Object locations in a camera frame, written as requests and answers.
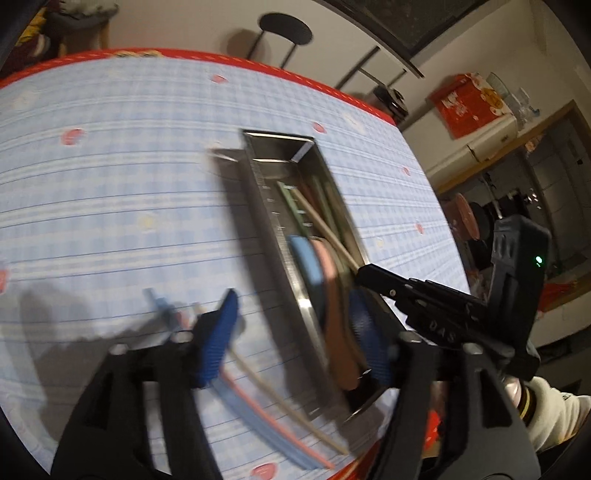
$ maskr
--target chair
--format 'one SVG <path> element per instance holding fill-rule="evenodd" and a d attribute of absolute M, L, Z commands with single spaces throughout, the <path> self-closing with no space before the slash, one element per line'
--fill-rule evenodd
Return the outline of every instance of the chair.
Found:
<path fill-rule="evenodd" d="M 307 45 L 312 41 L 313 38 L 312 31 L 309 29 L 308 25 L 302 22 L 302 20 L 292 17 L 291 15 L 268 13 L 259 18 L 258 24 L 259 27 L 261 27 L 261 33 L 256 38 L 250 52 L 248 52 L 248 55 L 246 56 L 246 59 L 251 59 L 252 54 L 254 54 L 256 47 L 258 46 L 265 32 L 271 32 L 286 38 L 293 43 L 293 46 L 283 59 L 283 62 L 281 62 L 281 69 L 285 67 L 298 45 Z"/>

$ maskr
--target blue checkered tablecloth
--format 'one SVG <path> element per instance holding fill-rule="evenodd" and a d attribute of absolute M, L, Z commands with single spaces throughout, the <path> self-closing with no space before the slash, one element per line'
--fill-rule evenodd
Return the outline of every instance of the blue checkered tablecloth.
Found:
<path fill-rule="evenodd" d="M 46 469 L 108 347 L 166 335 L 150 322 L 147 287 L 205 309 L 235 288 L 245 319 L 237 350 L 294 407 L 314 409 L 238 174 L 210 152 L 242 148 L 242 128 L 314 136 L 370 260 L 468 291 L 447 222 L 408 145 L 363 110 L 207 61 L 112 58 L 26 77 L 0 90 L 0 262 L 9 271 L 0 296 L 0 405 Z M 226 366 L 337 468 L 351 460 L 284 417 L 230 359 Z M 157 394 L 146 389 L 153 406 Z M 359 453 L 375 441 L 394 398 L 387 392 L 346 427 L 339 406 L 314 423 Z M 196 399 L 226 479 L 268 462 L 282 479 L 334 474 L 292 465 L 209 389 Z M 158 412 L 149 411 L 152 452 L 166 470 Z"/>

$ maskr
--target wall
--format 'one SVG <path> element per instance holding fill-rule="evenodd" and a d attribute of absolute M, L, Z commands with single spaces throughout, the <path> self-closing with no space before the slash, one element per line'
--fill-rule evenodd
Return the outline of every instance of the wall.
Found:
<path fill-rule="evenodd" d="M 519 48 L 535 41 L 528 0 L 511 0 L 480 20 L 420 65 L 423 79 L 405 75 L 395 87 L 416 110 L 442 81 L 456 73 L 479 72 L 485 77 Z"/>
<path fill-rule="evenodd" d="M 375 42 L 349 21 L 313 0 L 118 0 L 111 21 L 112 47 L 169 47 L 229 53 L 245 57 L 260 32 L 257 20 L 266 12 L 283 12 L 304 21 L 314 40 L 299 47 L 288 70 L 334 86 Z M 264 37 L 255 59 L 278 66 L 291 43 L 277 35 Z M 392 76 L 400 69 L 381 54 Z"/>
<path fill-rule="evenodd" d="M 531 0 L 531 10 L 540 51 L 560 72 L 587 122 L 591 124 L 591 67 L 560 20 L 542 0 Z"/>

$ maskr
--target stainless steel tray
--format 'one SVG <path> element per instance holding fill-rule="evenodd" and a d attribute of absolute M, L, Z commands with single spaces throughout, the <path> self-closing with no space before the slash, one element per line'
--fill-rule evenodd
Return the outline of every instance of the stainless steel tray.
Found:
<path fill-rule="evenodd" d="M 369 407 L 384 388 L 365 372 L 362 387 L 342 392 L 330 376 L 322 330 L 286 240 L 287 235 L 299 235 L 300 231 L 277 181 L 288 185 L 310 184 L 312 176 L 317 177 L 325 188 L 345 247 L 358 264 L 364 265 L 367 258 L 349 212 L 314 138 L 261 131 L 243 131 L 243 138 L 248 160 L 240 163 L 246 196 L 318 399 L 328 406 L 342 401 L 344 396 L 351 416 L 358 414 Z M 368 305 L 371 313 L 377 309 L 376 313 L 382 318 L 384 314 L 394 315 L 381 297 L 376 296 L 374 300 L 375 305 Z"/>

